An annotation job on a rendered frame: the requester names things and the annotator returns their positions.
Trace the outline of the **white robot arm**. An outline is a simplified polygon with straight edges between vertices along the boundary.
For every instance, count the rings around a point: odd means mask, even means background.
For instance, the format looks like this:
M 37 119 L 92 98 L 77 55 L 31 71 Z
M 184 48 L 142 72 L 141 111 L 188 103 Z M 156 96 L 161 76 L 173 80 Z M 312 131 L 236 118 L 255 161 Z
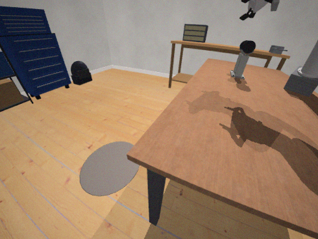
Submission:
M 271 3 L 271 11 L 276 11 L 280 0 L 265 0 Z M 305 61 L 302 68 L 297 70 L 298 74 L 309 77 L 309 78 L 318 78 L 318 40 L 314 45 L 310 55 Z

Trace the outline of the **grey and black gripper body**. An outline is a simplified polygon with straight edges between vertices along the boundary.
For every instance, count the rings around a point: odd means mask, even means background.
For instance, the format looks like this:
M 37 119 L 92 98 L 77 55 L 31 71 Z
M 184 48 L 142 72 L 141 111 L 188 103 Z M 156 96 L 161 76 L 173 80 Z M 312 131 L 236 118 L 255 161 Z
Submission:
M 263 8 L 268 2 L 265 0 L 250 0 L 248 5 L 248 10 L 252 8 L 253 13 L 259 11 Z

